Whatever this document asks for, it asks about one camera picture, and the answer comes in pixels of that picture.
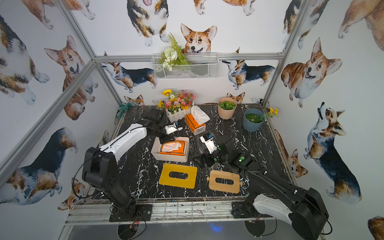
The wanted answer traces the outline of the yellow tissue box lid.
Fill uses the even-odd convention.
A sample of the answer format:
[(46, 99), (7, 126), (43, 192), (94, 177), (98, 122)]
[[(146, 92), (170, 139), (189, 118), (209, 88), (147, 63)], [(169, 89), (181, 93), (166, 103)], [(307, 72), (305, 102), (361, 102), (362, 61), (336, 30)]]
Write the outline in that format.
[(194, 189), (197, 178), (197, 167), (164, 164), (159, 184), (170, 187)]

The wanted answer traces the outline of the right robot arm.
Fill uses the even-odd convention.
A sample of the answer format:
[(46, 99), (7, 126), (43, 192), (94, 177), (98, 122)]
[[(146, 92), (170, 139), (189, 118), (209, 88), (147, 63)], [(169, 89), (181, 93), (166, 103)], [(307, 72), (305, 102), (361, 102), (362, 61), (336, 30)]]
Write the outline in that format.
[(290, 224), (305, 240), (317, 240), (329, 214), (318, 191), (305, 190), (267, 170), (256, 158), (233, 144), (208, 147), (200, 144), (197, 157), (208, 163), (222, 164), (231, 173), (249, 180), (249, 196), (245, 201), (249, 213), (258, 212)]

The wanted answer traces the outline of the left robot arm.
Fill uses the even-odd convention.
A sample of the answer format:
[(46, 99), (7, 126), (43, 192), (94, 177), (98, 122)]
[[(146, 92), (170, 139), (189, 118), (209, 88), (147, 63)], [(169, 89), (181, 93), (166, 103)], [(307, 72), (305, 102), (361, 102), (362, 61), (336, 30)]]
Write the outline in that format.
[(136, 143), (148, 136), (158, 137), (161, 143), (175, 140), (167, 133), (164, 111), (152, 109), (139, 118), (115, 139), (99, 148), (89, 148), (85, 154), (82, 179), (100, 189), (118, 210), (133, 213), (136, 201), (123, 187), (119, 178), (118, 161)]

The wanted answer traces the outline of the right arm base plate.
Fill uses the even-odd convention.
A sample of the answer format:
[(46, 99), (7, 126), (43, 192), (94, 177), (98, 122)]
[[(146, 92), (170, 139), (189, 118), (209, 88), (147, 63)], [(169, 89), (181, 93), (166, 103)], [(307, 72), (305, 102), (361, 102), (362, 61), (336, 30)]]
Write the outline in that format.
[(271, 218), (272, 216), (259, 213), (252, 205), (245, 202), (232, 202), (231, 214), (235, 219)]

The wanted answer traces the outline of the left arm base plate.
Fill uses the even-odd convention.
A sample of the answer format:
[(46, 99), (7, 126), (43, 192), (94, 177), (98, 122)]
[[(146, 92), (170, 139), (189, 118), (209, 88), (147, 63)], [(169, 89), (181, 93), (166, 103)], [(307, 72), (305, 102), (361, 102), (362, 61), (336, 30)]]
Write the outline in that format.
[(109, 222), (148, 222), (151, 219), (152, 211), (153, 205), (149, 204), (131, 205), (129, 208), (111, 205)]

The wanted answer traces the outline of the white tissue box base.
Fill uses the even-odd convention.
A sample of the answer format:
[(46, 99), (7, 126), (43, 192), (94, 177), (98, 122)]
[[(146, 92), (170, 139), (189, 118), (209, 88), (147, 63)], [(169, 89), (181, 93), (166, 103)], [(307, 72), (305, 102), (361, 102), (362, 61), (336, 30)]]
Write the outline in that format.
[(158, 161), (186, 163), (189, 157), (190, 140), (186, 137), (176, 137), (173, 142), (160, 143), (158, 137), (155, 138), (152, 155)]

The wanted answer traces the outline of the orange tissue paper pack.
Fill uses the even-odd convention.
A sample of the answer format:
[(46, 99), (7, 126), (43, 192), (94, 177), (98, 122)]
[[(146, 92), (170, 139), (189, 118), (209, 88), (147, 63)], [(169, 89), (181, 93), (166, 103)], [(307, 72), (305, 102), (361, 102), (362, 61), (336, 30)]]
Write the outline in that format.
[(160, 154), (173, 155), (173, 156), (185, 156), (186, 144), (187, 142), (180, 141), (180, 140), (163, 144), (161, 146)]

